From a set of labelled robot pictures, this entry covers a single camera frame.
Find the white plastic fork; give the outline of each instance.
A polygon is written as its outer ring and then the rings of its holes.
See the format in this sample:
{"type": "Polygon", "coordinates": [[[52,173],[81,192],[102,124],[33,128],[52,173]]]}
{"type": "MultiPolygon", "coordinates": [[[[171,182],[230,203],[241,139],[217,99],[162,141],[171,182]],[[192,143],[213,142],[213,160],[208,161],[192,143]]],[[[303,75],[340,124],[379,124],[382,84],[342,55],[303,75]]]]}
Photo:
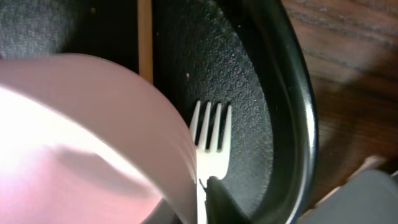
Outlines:
{"type": "MultiPolygon", "coordinates": [[[[221,123],[221,104],[217,104],[216,115],[213,125],[213,132],[210,139],[210,147],[206,149],[207,135],[210,122],[211,103],[206,105],[205,117],[201,127],[199,142],[197,145],[197,206],[198,206],[198,224],[207,223],[206,214],[206,192],[204,187],[207,185],[209,177],[217,177],[222,179],[228,171],[229,155],[231,152],[231,117],[232,106],[228,106],[223,142],[221,149],[218,149],[218,136],[220,134],[221,123]]],[[[193,141],[195,142],[197,136],[197,128],[199,122],[200,101],[197,102],[195,111],[190,124],[190,132],[193,141]]]]}

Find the fork handle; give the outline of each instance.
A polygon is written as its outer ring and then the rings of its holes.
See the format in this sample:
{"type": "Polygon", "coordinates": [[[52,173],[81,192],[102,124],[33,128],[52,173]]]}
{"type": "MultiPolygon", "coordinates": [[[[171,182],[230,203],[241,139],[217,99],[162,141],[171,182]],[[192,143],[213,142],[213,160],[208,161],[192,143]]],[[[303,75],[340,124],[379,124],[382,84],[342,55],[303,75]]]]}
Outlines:
{"type": "Polygon", "coordinates": [[[206,192],[205,189],[197,181],[197,209],[198,209],[198,224],[207,224],[207,212],[206,212],[206,192]]]}

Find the chopstick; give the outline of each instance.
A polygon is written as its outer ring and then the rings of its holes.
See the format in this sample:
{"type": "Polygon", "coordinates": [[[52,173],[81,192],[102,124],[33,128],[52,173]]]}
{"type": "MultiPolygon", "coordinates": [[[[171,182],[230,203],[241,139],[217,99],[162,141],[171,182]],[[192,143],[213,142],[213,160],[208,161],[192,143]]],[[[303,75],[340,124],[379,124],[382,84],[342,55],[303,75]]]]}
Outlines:
{"type": "Polygon", "coordinates": [[[152,0],[138,0],[137,5],[139,75],[153,83],[152,0]]]}

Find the wooden surface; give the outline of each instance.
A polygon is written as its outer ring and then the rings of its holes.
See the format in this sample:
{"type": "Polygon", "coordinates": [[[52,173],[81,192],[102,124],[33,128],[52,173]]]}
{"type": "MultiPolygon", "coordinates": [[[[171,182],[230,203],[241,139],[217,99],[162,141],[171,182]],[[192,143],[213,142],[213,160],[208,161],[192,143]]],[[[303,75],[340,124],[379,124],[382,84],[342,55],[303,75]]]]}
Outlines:
{"type": "Polygon", "coordinates": [[[345,183],[368,156],[398,156],[398,1],[282,2],[317,102],[313,205],[345,183]]]}

